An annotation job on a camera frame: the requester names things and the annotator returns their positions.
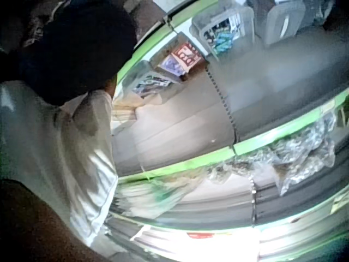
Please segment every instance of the white t-shirt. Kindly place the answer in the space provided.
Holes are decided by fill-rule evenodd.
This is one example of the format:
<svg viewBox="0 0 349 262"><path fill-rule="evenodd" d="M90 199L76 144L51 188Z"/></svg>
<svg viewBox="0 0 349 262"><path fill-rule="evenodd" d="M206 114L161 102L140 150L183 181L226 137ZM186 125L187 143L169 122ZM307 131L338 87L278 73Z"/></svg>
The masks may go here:
<svg viewBox="0 0 349 262"><path fill-rule="evenodd" d="M21 81L2 83L0 99L1 177L21 182L90 245L117 185L110 95L89 93L73 115Z"/></svg>

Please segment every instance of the red package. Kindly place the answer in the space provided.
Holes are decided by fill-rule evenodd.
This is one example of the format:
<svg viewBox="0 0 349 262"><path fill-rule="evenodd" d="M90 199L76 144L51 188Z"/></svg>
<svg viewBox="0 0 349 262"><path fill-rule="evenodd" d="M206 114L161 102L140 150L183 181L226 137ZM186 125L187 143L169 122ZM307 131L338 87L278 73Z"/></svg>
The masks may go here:
<svg viewBox="0 0 349 262"><path fill-rule="evenodd" d="M172 52L172 55L187 73L203 59L201 54L189 42L182 44L178 49Z"/></svg>

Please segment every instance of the clear plastic container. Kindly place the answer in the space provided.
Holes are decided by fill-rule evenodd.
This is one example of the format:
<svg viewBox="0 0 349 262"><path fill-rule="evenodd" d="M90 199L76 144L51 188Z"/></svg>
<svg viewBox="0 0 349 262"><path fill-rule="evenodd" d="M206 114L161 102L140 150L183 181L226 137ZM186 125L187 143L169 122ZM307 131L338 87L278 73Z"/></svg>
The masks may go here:
<svg viewBox="0 0 349 262"><path fill-rule="evenodd" d="M176 77L160 74L148 61L142 60L128 71L123 80L123 92L134 92L145 98L170 88L173 83L179 83Z"/></svg>
<svg viewBox="0 0 349 262"><path fill-rule="evenodd" d="M265 46L296 35L305 14L302 0L277 3L274 0L250 0L255 12L256 34Z"/></svg>
<svg viewBox="0 0 349 262"><path fill-rule="evenodd" d="M254 12L235 1L220 1L192 19L193 35L217 60L249 51L254 43Z"/></svg>
<svg viewBox="0 0 349 262"><path fill-rule="evenodd" d="M305 15L299 29L312 25L322 26L334 5L334 0L303 0Z"/></svg>

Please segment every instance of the clear plastic bag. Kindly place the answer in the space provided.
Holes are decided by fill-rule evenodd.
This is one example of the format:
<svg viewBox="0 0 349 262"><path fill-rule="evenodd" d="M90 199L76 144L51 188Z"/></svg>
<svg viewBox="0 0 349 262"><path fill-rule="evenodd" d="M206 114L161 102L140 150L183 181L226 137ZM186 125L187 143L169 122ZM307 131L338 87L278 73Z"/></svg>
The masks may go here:
<svg viewBox="0 0 349 262"><path fill-rule="evenodd" d="M334 163L334 143L328 133L334 129L336 115L330 112L317 122L253 152L235 156L211 166L209 180L223 184L232 174L257 176L262 166L272 165L280 195L292 184Z"/></svg>
<svg viewBox="0 0 349 262"><path fill-rule="evenodd" d="M206 167L119 185L113 205L129 217L155 219L173 208L207 177Z"/></svg>
<svg viewBox="0 0 349 262"><path fill-rule="evenodd" d="M302 182L325 166L333 167L334 161L334 142L326 135L319 147L306 154L302 160L292 164L275 165L276 185L280 195L284 195L290 185Z"/></svg>
<svg viewBox="0 0 349 262"><path fill-rule="evenodd" d="M306 127L300 132L302 142L297 145L298 158L289 163L274 163L275 182L280 196L287 192L290 185L300 183L325 166L334 165L334 142L329 132L334 129L335 123L336 115L331 112Z"/></svg>

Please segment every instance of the person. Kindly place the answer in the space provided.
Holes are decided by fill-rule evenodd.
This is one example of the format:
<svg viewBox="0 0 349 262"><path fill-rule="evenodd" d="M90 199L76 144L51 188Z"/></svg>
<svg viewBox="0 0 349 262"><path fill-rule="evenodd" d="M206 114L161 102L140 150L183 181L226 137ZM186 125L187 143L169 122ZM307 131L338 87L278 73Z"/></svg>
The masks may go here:
<svg viewBox="0 0 349 262"><path fill-rule="evenodd" d="M27 261L104 261L89 246L117 186L110 119L135 26L105 0L72 0L18 50L1 83L2 252ZM86 94L73 114L61 107Z"/></svg>

